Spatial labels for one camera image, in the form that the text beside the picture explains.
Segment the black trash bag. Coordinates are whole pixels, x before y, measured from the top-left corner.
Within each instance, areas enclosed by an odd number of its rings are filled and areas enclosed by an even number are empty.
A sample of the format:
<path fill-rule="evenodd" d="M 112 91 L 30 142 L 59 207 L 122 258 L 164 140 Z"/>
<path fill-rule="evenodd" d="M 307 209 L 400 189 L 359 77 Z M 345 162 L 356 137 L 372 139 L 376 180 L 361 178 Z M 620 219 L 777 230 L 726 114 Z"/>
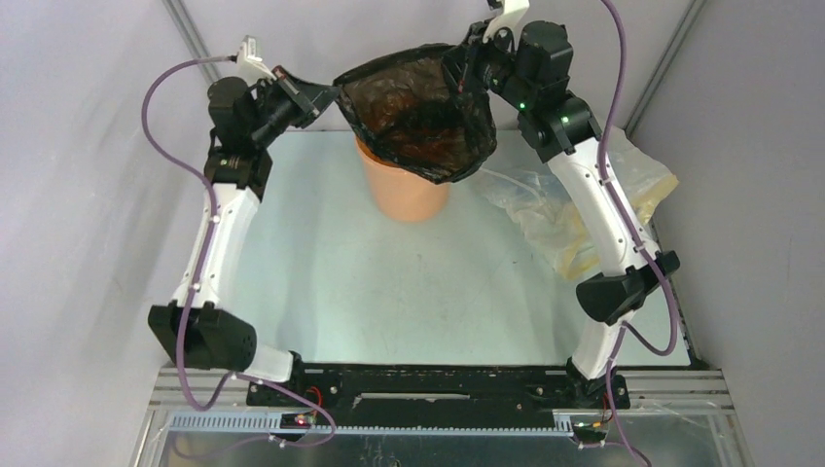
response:
<path fill-rule="evenodd" d="M 488 95 L 448 84 L 443 62 L 454 50 L 436 43 L 387 54 L 333 82 L 359 141 L 380 161 L 436 185 L 472 175 L 497 148 Z"/>

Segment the orange plastic trash bin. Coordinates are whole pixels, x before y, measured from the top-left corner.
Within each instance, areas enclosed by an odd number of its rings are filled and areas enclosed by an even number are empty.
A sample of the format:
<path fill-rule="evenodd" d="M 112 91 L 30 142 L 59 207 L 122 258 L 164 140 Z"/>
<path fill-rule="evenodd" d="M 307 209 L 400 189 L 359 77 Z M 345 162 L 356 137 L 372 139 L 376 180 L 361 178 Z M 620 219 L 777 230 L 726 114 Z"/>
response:
<path fill-rule="evenodd" d="M 377 208 L 395 221 L 416 223 L 435 217 L 448 202 L 449 185 L 437 185 L 400 166 L 383 162 L 358 137 L 355 145 Z"/>

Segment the translucent yellowish plastic bag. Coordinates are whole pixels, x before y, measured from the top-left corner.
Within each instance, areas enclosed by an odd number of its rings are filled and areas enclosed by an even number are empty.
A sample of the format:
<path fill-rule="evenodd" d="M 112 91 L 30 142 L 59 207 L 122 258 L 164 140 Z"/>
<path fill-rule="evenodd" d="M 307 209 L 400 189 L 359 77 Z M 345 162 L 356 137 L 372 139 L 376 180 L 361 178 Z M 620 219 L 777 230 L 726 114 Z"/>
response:
<path fill-rule="evenodd" d="M 634 213 L 647 225 L 658 205 L 679 184 L 676 175 L 643 153 L 615 126 L 610 130 L 607 154 Z M 507 213 L 526 241 L 563 278 L 575 280 L 598 266 L 595 247 L 578 210 L 547 167 L 482 168 L 470 177 L 470 183 Z"/>

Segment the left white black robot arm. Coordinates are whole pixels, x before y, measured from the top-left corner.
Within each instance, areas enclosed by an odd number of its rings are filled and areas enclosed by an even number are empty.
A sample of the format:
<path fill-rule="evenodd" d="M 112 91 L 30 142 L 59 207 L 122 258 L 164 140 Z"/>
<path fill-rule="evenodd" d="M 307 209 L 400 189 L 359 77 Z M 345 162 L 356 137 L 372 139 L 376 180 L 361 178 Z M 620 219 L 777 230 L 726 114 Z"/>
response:
<path fill-rule="evenodd" d="M 223 78 L 208 89 L 210 146 L 204 168 L 194 172 L 205 187 L 197 239 L 169 303 L 153 306 L 149 315 L 151 330 L 178 368 L 268 379 L 282 404 L 304 399 L 307 379 L 294 370 L 299 355 L 259 342 L 234 303 L 234 280 L 269 180 L 269 146 L 288 128 L 314 123 L 339 93 L 280 66 L 250 78 Z"/>

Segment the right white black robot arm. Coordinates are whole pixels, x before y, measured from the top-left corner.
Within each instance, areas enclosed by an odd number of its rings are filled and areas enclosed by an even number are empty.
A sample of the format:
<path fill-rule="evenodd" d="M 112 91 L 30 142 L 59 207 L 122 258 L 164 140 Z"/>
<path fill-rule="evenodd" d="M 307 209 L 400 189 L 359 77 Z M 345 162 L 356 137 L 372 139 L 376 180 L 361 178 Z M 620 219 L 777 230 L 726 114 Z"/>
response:
<path fill-rule="evenodd" d="M 471 24 L 445 60 L 451 91 L 490 91 L 515 108 L 522 138 L 571 197 L 591 237 L 600 272 L 576 287 L 587 315 L 570 357 L 569 400 L 589 407 L 605 392 L 621 332 L 647 297 L 679 267 L 633 214 L 589 104 L 568 88 L 573 49 L 564 26 L 536 20 L 516 39 L 495 19 Z"/>

